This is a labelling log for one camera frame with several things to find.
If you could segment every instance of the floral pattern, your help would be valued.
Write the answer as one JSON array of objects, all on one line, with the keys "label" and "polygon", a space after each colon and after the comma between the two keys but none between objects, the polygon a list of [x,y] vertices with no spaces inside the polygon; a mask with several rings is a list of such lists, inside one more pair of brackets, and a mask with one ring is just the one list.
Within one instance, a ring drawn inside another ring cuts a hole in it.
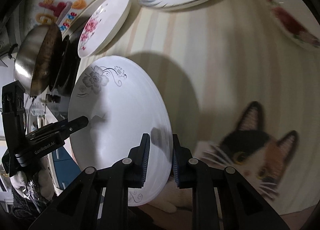
[{"label": "floral pattern", "polygon": [[84,27],[84,31],[81,34],[80,41],[81,45],[79,47],[79,50],[85,50],[87,42],[91,39],[91,37],[94,35],[94,31],[97,28],[98,24],[102,21],[102,19],[99,17],[102,12],[105,12],[102,7],[99,7],[96,12],[91,16],[89,21]]},{"label": "floral pattern", "polygon": [[320,47],[319,39],[282,8],[279,3],[274,0],[267,0],[267,2],[273,15],[280,21],[284,29],[292,34],[294,39],[297,39],[302,43],[308,43],[315,48]]},{"label": "floral pattern", "polygon": [[124,70],[115,66],[114,68],[106,68],[94,66],[91,70],[84,73],[85,76],[82,79],[83,84],[79,86],[81,94],[77,94],[78,97],[86,97],[91,92],[98,94],[102,87],[109,83],[109,78],[113,78],[114,83],[118,86],[122,86],[122,81],[127,78]]},{"label": "floral pattern", "polygon": [[142,200],[142,194],[139,193],[134,190],[134,191],[128,191],[128,203],[130,202],[135,202],[135,203],[139,203]]}]

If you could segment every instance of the metal screw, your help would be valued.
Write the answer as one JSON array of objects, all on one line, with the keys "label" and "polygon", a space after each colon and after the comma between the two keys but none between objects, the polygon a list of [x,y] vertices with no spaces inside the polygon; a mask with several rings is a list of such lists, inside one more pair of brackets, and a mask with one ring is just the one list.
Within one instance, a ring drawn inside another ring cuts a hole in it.
[{"label": "metal screw", "polygon": [[188,161],[190,164],[192,164],[192,165],[195,165],[195,164],[197,164],[198,163],[198,160],[197,159],[195,159],[195,158],[191,158],[191,159],[189,159],[189,161]]},{"label": "metal screw", "polygon": [[92,174],[94,173],[94,171],[95,171],[94,167],[87,167],[84,172],[86,174]]},{"label": "metal screw", "polygon": [[233,167],[226,167],[226,172],[229,174],[234,174],[236,170]]},{"label": "metal screw", "polygon": [[130,158],[124,158],[123,160],[122,160],[122,163],[123,164],[130,164],[132,162],[132,160],[130,159]]}]

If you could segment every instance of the cat whiskers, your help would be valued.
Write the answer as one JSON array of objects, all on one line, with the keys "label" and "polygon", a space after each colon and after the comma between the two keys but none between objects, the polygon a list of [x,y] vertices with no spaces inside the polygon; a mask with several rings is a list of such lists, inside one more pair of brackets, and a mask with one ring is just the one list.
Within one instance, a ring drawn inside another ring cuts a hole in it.
[{"label": "cat whiskers", "polygon": [[276,186],[276,183],[272,183],[272,182],[261,182],[260,185],[271,185],[271,186]]},{"label": "cat whiskers", "polygon": [[221,161],[223,164],[217,163],[216,160],[211,160],[210,158],[208,158],[208,159],[210,159],[210,161],[215,162],[215,163],[217,163],[217,164],[219,164],[219,165],[222,165],[222,166],[230,166],[230,164],[229,164],[226,160],[224,160],[224,159],[221,158],[220,156],[216,155],[215,153],[213,153],[213,152],[211,152],[211,151],[207,151],[207,150],[205,150],[204,153],[206,153],[206,154],[208,154],[208,155],[211,155],[211,156],[217,158],[217,159],[218,159],[219,161]]},{"label": "cat whiskers", "polygon": [[205,160],[209,161],[209,162],[212,162],[212,163],[215,163],[223,168],[227,167],[227,165],[225,164],[222,164],[216,160],[213,160],[213,159],[210,159],[209,157],[201,157],[201,160],[205,162]]},{"label": "cat whiskers", "polygon": [[270,192],[273,192],[274,194],[278,194],[278,192],[275,189],[269,188],[267,186],[260,186],[260,189],[269,190]]},{"label": "cat whiskers", "polygon": [[268,198],[270,198],[272,200],[275,199],[272,195],[270,195],[267,191],[264,191],[262,188],[259,188],[259,192],[260,192],[260,194],[264,194],[264,195],[266,195]]},{"label": "cat whiskers", "polygon": [[226,163],[228,165],[232,165],[233,162],[231,161],[231,159],[228,157],[228,155],[226,155],[226,153],[224,151],[222,151],[218,146],[215,146],[215,145],[211,145],[217,152],[221,153],[221,155],[226,159]]}]

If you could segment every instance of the pink flower plate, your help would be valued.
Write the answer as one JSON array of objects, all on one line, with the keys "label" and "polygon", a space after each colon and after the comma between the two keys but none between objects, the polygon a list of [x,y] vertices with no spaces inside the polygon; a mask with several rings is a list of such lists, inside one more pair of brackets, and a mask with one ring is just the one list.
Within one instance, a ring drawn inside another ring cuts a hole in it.
[{"label": "pink flower plate", "polygon": [[302,0],[266,0],[271,18],[292,41],[310,51],[320,49],[320,25]]},{"label": "pink flower plate", "polygon": [[97,54],[113,39],[127,19],[130,0],[106,0],[84,27],[78,44],[79,57]]}]

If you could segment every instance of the kitchen counter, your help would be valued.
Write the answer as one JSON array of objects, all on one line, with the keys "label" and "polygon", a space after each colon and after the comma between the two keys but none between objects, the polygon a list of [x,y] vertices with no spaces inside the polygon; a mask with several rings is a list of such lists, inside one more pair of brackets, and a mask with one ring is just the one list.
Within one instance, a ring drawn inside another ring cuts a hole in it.
[{"label": "kitchen counter", "polygon": [[210,0],[177,12],[140,8],[103,53],[82,59],[79,75],[110,55],[140,65],[158,87],[181,144],[221,139],[251,101],[265,109],[264,130],[299,144],[271,205],[279,214],[320,198],[320,54],[294,44],[269,16],[265,0]]}]

